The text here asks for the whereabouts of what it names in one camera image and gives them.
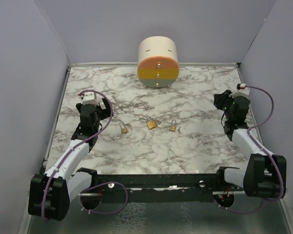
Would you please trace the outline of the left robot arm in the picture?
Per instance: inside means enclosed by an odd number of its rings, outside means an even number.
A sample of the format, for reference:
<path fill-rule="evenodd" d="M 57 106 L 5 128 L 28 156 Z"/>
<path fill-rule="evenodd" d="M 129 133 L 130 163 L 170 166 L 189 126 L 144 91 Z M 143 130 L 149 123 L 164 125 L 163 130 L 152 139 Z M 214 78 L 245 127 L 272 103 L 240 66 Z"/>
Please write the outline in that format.
<path fill-rule="evenodd" d="M 81 160 L 92 150 L 98 135 L 106 129 L 101 120 L 111 121 L 113 109 L 108 98 L 103 98 L 101 108 L 95 98 L 83 99 L 76 105 L 80 122 L 71 142 L 60 159 L 46 172 L 35 174 L 30 182 L 28 213 L 42 219 L 61 221 L 65 218 L 71 201 L 85 189 L 93 192 L 98 180 L 84 171 L 73 175 Z"/>

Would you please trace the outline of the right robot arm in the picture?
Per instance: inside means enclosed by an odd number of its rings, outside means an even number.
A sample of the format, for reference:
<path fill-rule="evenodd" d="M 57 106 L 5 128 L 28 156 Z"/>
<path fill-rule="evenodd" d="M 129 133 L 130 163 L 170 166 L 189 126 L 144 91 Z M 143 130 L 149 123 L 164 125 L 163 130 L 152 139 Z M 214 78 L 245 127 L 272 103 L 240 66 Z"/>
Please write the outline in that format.
<path fill-rule="evenodd" d="M 215 187 L 225 191 L 232 184 L 243 188 L 247 196 L 270 201 L 281 199 L 286 191 L 287 162 L 264 147 L 251 133 L 246 123 L 249 112 L 249 88 L 215 94 L 213 104 L 223 111 L 225 135 L 248 159 L 245 169 L 220 167 L 214 179 Z"/>

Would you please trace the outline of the small brass padlock long shackle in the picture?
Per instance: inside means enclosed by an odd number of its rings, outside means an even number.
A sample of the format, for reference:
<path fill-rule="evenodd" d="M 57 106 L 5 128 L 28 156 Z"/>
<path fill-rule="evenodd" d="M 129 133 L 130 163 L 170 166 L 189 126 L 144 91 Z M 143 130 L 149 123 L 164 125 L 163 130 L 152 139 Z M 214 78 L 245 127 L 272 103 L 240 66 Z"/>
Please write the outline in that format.
<path fill-rule="evenodd" d="M 122 134 L 128 133 L 128 129 L 127 129 L 126 125 L 122 121 L 119 123 L 119 125 L 120 125 L 120 129 L 121 129 Z"/>

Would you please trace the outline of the medium brass padlock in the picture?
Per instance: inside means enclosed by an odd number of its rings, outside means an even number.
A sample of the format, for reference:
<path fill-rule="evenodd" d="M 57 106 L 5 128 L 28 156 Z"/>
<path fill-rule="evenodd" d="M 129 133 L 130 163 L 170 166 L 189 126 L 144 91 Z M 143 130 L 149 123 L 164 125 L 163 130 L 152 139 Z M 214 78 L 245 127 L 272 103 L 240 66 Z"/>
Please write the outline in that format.
<path fill-rule="evenodd" d="M 157 122 L 152 117 L 147 117 L 146 123 L 150 130 L 158 127 Z"/>

